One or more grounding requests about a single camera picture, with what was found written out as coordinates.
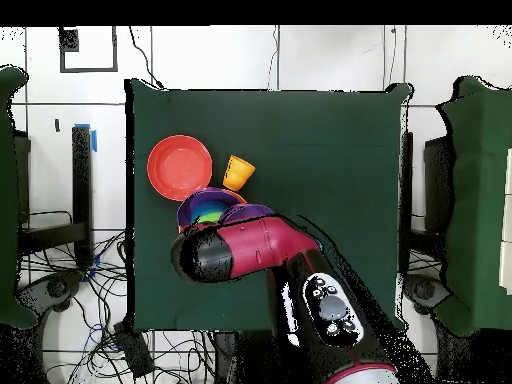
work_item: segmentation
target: orange plate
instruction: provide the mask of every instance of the orange plate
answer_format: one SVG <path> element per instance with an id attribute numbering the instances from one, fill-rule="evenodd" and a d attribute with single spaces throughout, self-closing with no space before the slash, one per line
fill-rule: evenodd
<path id="1" fill-rule="evenodd" d="M 183 201 L 205 188 L 212 177 L 212 158 L 204 145 L 188 135 L 172 135 L 149 154 L 148 177 L 162 196 Z"/>

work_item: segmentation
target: dark green cloth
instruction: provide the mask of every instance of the dark green cloth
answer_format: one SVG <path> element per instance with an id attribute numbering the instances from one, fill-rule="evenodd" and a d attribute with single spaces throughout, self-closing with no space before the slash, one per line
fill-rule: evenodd
<path id="1" fill-rule="evenodd" d="M 34 312 L 14 296 L 18 281 L 18 179 L 14 149 L 11 98 L 27 82 L 26 74 L 12 66 L 0 67 L 0 324 L 26 329 L 37 323 Z"/>
<path id="2" fill-rule="evenodd" d="M 441 105 L 452 133 L 455 204 L 447 231 L 446 283 L 453 296 L 436 315 L 457 335 L 512 330 L 512 296 L 499 286 L 507 153 L 512 148 L 512 92 L 460 80 Z"/>
<path id="3" fill-rule="evenodd" d="M 270 328 L 264 273 L 203 286 L 173 270 L 179 203 L 160 196 L 146 172 L 151 149 L 173 134 L 204 143 L 213 160 L 211 186 L 222 186 L 231 154 L 254 164 L 240 194 L 321 227 L 394 317 L 400 112 L 407 84 L 388 93 L 159 91 L 138 80 L 132 88 L 137 329 Z"/>

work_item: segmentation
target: magenta robot arm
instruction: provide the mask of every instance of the magenta robot arm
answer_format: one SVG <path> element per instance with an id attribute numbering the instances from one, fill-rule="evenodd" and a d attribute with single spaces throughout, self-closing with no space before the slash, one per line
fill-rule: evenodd
<path id="1" fill-rule="evenodd" d="M 313 237 L 277 215 L 227 221 L 177 237 L 171 261 L 180 276 L 215 284 L 267 269 L 284 317 L 278 336 L 302 353 L 309 383 L 398 384 L 347 282 Z"/>

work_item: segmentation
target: blue tape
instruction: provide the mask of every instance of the blue tape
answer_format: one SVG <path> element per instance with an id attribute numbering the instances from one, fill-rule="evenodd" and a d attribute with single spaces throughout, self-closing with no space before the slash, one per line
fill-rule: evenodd
<path id="1" fill-rule="evenodd" d="M 96 141 L 96 130 L 91 131 L 91 147 L 94 152 L 98 151 L 98 144 Z"/>
<path id="2" fill-rule="evenodd" d="M 96 277 L 96 271 L 94 269 L 91 269 L 89 270 L 89 275 L 94 278 Z M 82 279 L 82 281 L 80 281 L 81 283 L 89 283 L 91 280 L 89 279 L 88 276 L 85 276 L 84 275 L 84 278 Z"/>

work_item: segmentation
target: orange cup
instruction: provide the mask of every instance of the orange cup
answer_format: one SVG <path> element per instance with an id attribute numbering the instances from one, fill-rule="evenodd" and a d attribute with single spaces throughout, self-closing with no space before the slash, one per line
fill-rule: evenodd
<path id="1" fill-rule="evenodd" d="M 231 155 L 222 184 L 230 190 L 238 191 L 244 186 L 255 170 L 256 168 L 254 165 L 251 165 L 249 162 L 239 157 Z"/>

